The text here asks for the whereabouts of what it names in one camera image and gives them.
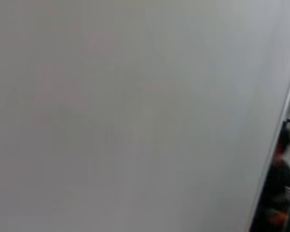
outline gray wall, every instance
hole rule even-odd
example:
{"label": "gray wall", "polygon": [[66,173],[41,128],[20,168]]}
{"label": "gray wall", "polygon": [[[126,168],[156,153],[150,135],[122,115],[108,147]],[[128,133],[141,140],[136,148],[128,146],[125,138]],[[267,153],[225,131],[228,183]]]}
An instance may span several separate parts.
{"label": "gray wall", "polygon": [[0,0],[0,231],[245,231],[290,83],[290,1]]}

